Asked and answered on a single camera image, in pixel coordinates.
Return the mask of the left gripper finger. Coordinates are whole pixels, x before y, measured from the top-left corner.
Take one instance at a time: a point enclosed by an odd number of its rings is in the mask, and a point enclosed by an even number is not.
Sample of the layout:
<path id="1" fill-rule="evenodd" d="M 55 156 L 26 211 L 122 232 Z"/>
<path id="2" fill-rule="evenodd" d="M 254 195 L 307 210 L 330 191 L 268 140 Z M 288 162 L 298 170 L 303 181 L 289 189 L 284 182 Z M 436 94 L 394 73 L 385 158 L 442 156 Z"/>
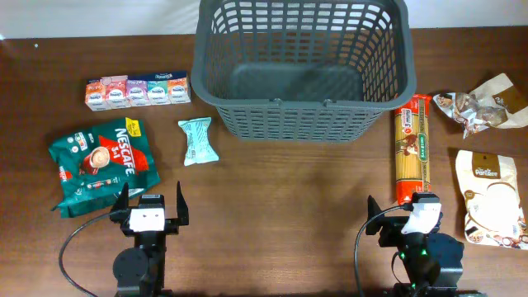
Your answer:
<path id="1" fill-rule="evenodd" d="M 126 182 L 111 208 L 110 220 L 113 223 L 123 223 L 128 217 L 129 210 L 129 184 Z"/>
<path id="2" fill-rule="evenodd" d="M 177 182 L 177 220 L 179 226 L 187 226 L 189 224 L 189 209 L 182 194 L 179 181 Z"/>

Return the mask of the green Nescafe coffee bag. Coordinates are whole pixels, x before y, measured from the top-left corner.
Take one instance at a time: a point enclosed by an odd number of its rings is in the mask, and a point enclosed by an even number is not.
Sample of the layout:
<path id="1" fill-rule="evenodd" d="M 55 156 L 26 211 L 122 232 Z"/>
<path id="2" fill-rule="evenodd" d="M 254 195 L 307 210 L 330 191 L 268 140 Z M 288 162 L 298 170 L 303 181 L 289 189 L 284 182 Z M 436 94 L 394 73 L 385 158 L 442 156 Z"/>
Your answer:
<path id="1" fill-rule="evenodd" d="M 56 139 L 49 146 L 59 166 L 63 200 L 55 206 L 63 219 L 115 204 L 123 186 L 133 198 L 156 186 L 156 168 L 142 120 L 111 120 Z"/>

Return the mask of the light teal snack packet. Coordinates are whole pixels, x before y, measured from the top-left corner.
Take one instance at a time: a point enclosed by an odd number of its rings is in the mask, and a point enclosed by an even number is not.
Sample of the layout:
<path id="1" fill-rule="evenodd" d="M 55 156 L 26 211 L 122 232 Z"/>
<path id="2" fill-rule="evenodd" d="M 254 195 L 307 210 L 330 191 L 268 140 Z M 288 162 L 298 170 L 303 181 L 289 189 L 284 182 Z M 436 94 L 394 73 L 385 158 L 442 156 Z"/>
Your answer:
<path id="1" fill-rule="evenodd" d="M 178 126 L 186 134 L 185 166 L 219 161 L 219 155 L 209 141 L 208 129 L 211 121 L 210 117 L 178 121 Z"/>

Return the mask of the cream Pantree pouch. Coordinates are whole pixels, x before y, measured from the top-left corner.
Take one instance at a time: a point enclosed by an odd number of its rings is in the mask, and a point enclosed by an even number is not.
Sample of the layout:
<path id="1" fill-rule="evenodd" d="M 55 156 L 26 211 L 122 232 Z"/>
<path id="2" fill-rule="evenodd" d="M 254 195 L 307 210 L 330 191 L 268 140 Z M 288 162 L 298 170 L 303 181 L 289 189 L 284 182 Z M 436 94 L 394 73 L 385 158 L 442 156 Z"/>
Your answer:
<path id="1" fill-rule="evenodd" d="M 527 224 L 513 158 L 460 150 L 455 172 L 464 197 L 464 235 L 468 242 L 527 249 Z"/>

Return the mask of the Kleenex tissue multipack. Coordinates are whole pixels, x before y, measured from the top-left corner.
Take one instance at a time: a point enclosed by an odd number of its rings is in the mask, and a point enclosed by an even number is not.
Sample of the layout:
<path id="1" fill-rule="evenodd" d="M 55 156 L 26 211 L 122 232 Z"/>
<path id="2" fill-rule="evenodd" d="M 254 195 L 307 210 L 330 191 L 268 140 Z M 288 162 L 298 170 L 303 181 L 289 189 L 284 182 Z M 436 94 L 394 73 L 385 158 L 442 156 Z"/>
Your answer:
<path id="1" fill-rule="evenodd" d="M 115 75 L 88 79 L 85 104 L 92 111 L 191 102 L 187 71 Z"/>

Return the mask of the brown white snack bag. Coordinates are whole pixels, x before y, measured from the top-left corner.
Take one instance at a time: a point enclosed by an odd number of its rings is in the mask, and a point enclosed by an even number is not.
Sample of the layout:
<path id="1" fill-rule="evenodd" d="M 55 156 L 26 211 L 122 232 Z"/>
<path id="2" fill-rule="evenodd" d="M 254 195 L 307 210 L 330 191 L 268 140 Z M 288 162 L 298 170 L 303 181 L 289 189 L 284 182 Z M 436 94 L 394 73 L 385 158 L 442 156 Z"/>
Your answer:
<path id="1" fill-rule="evenodd" d="M 464 127 L 464 139 L 488 128 L 527 126 L 527 98 L 505 73 L 487 80 L 470 93 L 444 92 L 432 100 L 444 114 Z"/>

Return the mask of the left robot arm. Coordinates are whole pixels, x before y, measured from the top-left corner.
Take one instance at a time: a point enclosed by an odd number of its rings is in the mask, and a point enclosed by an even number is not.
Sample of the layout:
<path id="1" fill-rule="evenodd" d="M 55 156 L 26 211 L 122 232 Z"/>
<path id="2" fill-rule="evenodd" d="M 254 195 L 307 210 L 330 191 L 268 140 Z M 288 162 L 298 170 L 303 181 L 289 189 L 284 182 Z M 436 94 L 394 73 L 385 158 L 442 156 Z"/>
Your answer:
<path id="1" fill-rule="evenodd" d="M 165 216 L 162 195 L 142 195 L 136 206 L 129 205 L 129 186 L 125 184 L 112 206 L 110 220 L 120 226 L 134 246 L 120 252 L 112 271 L 117 280 L 118 296 L 166 297 L 173 292 L 164 285 L 166 237 L 179 234 L 189 224 L 189 210 L 177 184 L 177 216 Z"/>

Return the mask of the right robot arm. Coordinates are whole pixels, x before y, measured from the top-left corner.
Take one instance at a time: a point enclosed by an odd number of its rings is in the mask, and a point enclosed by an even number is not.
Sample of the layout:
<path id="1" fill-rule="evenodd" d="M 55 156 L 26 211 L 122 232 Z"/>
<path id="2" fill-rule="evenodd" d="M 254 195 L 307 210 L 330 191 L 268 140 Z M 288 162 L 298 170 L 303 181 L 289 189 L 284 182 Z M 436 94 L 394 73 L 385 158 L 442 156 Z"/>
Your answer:
<path id="1" fill-rule="evenodd" d="M 408 282 L 398 280 L 385 296 L 454 296 L 463 274 L 464 244 L 439 231 L 441 201 L 431 192 L 412 194 L 409 202 L 382 210 L 367 199 L 364 233 L 378 235 L 382 248 L 396 248 Z"/>

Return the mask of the yellow red spaghetti packet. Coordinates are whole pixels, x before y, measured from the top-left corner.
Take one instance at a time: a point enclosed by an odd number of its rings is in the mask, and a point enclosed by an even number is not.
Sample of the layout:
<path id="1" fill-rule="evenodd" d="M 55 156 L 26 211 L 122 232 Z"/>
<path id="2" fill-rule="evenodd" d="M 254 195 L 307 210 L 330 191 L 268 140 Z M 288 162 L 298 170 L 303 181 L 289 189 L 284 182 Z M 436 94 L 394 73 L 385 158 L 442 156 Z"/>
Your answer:
<path id="1" fill-rule="evenodd" d="M 432 97 L 415 94 L 394 112 L 396 200 L 411 202 L 415 192 L 431 190 L 429 110 Z"/>

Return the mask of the dark grey plastic basket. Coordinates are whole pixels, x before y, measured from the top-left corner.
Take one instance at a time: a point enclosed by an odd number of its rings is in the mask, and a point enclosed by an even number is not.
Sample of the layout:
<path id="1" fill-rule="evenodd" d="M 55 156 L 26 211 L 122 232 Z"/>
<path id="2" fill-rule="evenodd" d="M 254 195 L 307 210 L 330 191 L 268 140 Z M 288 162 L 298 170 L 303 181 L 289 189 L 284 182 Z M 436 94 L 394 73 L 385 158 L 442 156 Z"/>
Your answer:
<path id="1" fill-rule="evenodd" d="M 203 0 L 191 86 L 241 139 L 346 143 L 417 89 L 403 0 Z"/>

